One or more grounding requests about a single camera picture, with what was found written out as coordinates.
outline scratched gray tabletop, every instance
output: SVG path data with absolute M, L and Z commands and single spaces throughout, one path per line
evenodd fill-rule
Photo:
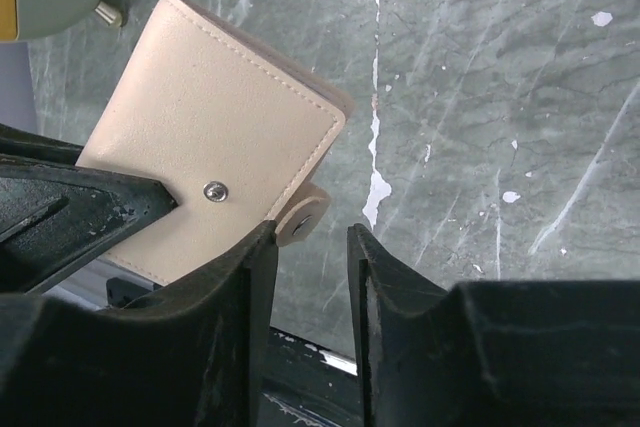
M 84 142 L 157 0 L 31 43 L 40 130 Z M 640 277 L 640 0 L 195 0 L 351 93 L 282 252 L 277 327 L 353 353 L 346 229 L 420 273 Z

